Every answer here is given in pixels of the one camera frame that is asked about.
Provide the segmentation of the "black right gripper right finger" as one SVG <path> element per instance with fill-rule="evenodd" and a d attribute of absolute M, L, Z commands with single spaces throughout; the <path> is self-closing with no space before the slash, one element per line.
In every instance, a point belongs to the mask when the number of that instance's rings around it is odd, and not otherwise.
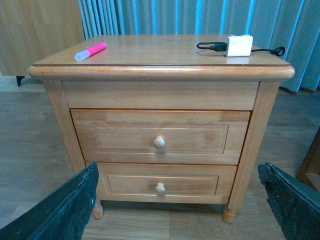
<path fill-rule="evenodd" d="M 320 193 L 269 162 L 257 167 L 267 202 L 287 240 L 320 238 Z"/>

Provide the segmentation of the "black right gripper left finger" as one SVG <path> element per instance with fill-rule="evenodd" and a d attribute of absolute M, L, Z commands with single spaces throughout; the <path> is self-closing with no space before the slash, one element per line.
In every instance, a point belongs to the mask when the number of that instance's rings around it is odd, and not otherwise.
<path fill-rule="evenodd" d="M 80 240 L 97 199 L 99 171 L 91 163 L 0 230 L 2 240 Z"/>

